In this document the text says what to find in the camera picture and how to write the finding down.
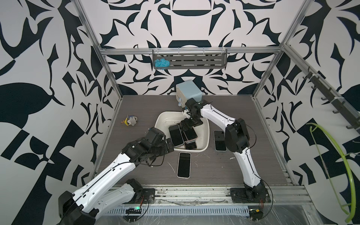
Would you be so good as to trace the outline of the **grey edge smartphone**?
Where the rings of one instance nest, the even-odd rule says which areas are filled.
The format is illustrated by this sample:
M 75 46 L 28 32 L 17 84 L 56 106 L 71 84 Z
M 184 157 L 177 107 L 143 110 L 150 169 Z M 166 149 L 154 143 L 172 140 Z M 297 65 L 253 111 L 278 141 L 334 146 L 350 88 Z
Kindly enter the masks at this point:
M 168 128 L 168 130 L 174 147 L 177 148 L 182 146 L 184 144 L 184 140 L 179 125 L 172 125 Z

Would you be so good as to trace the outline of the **white plastic storage tub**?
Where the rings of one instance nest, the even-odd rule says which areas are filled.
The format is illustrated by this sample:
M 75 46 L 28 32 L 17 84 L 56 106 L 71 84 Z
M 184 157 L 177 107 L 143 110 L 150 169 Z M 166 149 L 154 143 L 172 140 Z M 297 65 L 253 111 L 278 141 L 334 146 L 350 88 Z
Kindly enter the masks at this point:
M 186 116 L 183 112 L 172 112 L 172 111 L 162 112 L 158 116 L 154 127 L 161 130 L 166 135 L 167 138 L 170 138 L 168 128 L 172 125 L 180 123 L 185 118 Z M 196 149 L 187 150 L 185 146 L 181 146 L 174 148 L 175 152 L 200 153 L 208 148 L 210 142 L 209 121 L 206 118 L 201 118 L 201 121 L 203 122 L 203 124 L 194 128 L 197 134 L 197 139 L 195 140 Z

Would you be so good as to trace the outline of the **dark smartphone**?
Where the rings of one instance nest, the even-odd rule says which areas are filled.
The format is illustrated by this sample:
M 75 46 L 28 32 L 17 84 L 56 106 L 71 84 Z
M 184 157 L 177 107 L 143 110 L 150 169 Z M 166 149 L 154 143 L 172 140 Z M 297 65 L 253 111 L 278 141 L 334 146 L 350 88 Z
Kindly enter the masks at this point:
M 221 130 L 214 131 L 214 143 L 215 143 L 215 150 L 219 152 L 225 152 L 227 150 L 225 144 L 225 133 Z

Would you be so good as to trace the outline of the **white case smartphone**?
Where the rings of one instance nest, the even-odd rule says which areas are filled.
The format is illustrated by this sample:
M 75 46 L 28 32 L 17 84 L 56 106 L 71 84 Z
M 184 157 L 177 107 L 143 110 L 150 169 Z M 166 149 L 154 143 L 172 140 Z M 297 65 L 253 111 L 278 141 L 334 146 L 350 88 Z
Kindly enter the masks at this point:
M 181 152 L 178 159 L 177 177 L 188 179 L 191 171 L 191 154 Z

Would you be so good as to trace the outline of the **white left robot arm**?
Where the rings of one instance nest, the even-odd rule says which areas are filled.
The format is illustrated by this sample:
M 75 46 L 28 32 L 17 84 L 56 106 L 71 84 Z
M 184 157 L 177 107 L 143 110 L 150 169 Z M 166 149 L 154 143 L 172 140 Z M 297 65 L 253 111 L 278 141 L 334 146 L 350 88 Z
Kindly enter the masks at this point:
M 152 127 L 139 139 L 127 143 L 110 165 L 95 178 L 58 199 L 61 225 L 93 225 L 105 213 L 140 196 L 143 188 L 134 179 L 111 191 L 125 175 L 139 165 L 152 166 L 158 157 L 174 151 L 170 138 Z

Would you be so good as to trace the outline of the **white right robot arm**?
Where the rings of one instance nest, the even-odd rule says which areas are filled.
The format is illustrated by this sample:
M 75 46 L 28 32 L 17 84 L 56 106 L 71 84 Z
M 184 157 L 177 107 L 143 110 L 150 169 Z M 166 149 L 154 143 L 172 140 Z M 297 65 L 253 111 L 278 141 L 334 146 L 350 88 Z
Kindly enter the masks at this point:
M 234 189 L 235 192 L 231 194 L 235 200 L 256 202 L 264 199 L 267 190 L 251 156 L 250 136 L 245 121 L 226 115 L 206 100 L 195 101 L 191 98 L 186 101 L 183 109 L 186 118 L 181 121 L 181 127 L 184 130 L 200 126 L 201 119 L 206 118 L 225 133 L 225 146 L 235 155 L 244 182 L 244 188 Z

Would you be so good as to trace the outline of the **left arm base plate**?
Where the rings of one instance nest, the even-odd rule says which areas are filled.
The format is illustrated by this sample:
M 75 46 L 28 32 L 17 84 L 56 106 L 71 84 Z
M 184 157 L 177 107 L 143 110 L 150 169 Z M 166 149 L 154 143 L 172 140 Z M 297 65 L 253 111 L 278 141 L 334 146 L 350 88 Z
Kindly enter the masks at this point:
M 155 192 L 154 188 L 143 188 L 140 192 L 138 203 L 150 203 L 153 204 L 155 202 Z

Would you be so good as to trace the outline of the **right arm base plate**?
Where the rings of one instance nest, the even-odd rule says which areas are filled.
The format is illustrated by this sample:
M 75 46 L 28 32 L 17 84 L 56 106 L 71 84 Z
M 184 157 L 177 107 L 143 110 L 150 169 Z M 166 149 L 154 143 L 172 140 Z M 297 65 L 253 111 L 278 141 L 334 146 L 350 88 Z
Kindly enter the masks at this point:
M 263 188 L 230 188 L 233 203 L 270 203 L 272 202 L 268 190 Z

